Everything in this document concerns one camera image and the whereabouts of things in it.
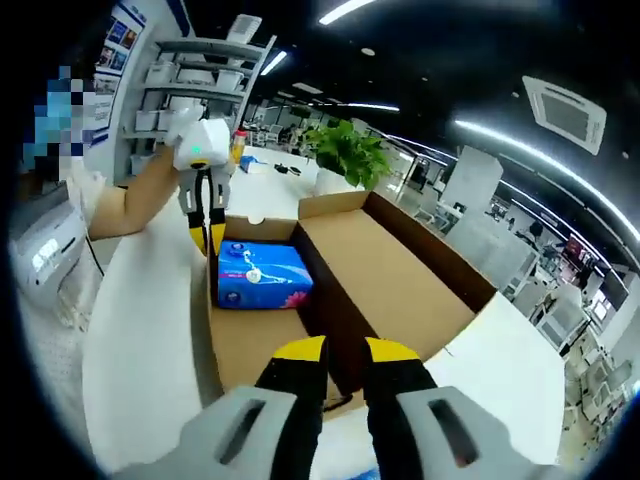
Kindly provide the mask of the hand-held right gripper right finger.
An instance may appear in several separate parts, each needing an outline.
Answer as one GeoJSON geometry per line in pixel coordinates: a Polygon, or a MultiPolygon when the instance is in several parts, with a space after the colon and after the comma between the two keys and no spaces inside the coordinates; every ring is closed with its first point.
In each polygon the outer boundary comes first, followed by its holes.
{"type": "Polygon", "coordinates": [[[454,387],[438,387],[416,352],[365,339],[363,393],[382,479],[554,479],[506,427],[454,387]]]}

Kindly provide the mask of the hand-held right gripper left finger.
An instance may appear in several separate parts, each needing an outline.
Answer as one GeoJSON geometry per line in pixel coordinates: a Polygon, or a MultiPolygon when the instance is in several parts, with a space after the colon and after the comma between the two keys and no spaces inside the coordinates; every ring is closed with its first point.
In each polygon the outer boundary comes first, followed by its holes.
{"type": "Polygon", "coordinates": [[[256,383],[224,394],[182,428],[177,446],[116,479],[307,479],[328,387],[325,336],[280,347],[256,383]]]}

